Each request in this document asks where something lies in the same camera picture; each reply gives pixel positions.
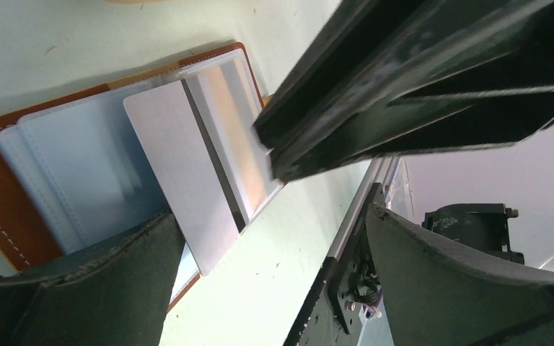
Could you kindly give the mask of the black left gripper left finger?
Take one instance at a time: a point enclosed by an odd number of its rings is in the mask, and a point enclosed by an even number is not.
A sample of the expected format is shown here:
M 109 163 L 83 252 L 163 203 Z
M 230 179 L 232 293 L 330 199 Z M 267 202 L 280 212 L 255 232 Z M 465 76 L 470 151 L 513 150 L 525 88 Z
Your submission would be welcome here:
M 158 345 L 185 240 L 171 213 L 10 277 L 0 345 Z

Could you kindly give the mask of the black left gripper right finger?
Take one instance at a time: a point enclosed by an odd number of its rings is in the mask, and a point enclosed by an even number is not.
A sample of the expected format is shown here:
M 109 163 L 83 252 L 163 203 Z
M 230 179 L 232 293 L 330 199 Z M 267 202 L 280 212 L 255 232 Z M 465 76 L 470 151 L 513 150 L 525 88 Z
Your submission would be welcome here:
M 554 272 L 510 262 L 383 205 L 369 248 L 396 345 L 554 345 Z

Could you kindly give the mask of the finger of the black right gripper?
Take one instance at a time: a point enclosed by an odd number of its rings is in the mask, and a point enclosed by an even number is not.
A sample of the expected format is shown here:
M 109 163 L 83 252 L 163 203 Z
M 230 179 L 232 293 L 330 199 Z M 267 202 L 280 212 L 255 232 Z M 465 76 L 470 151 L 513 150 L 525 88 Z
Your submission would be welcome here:
M 490 38 L 491 47 L 354 113 L 316 145 L 269 149 L 276 179 L 292 182 L 394 154 L 511 146 L 554 125 L 554 1 Z
M 255 122 L 269 149 L 309 148 L 356 112 L 491 47 L 547 1 L 342 1 Z

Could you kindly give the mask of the brown leather card holder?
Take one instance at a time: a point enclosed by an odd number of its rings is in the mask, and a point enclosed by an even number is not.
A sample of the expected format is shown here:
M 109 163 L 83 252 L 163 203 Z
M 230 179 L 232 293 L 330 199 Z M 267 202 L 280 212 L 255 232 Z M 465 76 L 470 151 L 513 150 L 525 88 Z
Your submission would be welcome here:
M 281 189 L 242 43 L 0 116 L 0 252 L 18 271 L 172 212 L 123 106 L 181 81 L 239 233 Z M 185 240 L 171 301 L 202 276 Z

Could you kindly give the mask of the white card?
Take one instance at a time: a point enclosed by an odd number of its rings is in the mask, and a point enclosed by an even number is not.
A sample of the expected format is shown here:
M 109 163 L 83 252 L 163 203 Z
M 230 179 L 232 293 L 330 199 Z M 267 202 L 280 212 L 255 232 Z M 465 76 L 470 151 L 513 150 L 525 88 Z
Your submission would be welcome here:
M 239 230 L 181 81 L 126 97 L 123 106 L 202 275 Z

